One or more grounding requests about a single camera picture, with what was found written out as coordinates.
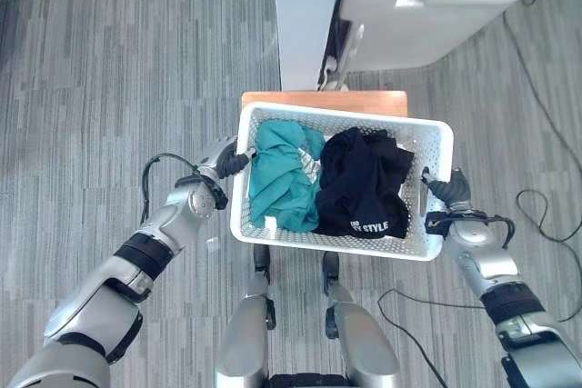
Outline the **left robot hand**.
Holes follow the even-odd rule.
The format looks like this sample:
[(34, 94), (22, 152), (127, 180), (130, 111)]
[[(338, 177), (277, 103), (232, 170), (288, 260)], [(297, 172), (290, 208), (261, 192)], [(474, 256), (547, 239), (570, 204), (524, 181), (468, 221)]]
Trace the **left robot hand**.
[(237, 151), (237, 136), (227, 136), (210, 144), (198, 161), (198, 172), (214, 181), (225, 179), (244, 170), (256, 155), (254, 146)]

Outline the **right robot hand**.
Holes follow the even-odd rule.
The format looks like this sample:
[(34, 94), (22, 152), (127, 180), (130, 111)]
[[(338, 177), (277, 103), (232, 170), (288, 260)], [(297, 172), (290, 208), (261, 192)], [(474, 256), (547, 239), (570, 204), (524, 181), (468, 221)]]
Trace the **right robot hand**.
[(444, 182), (436, 179), (425, 167), (421, 174), (421, 181), (446, 206), (468, 203), (471, 199), (469, 182), (460, 168), (453, 169), (449, 181)]

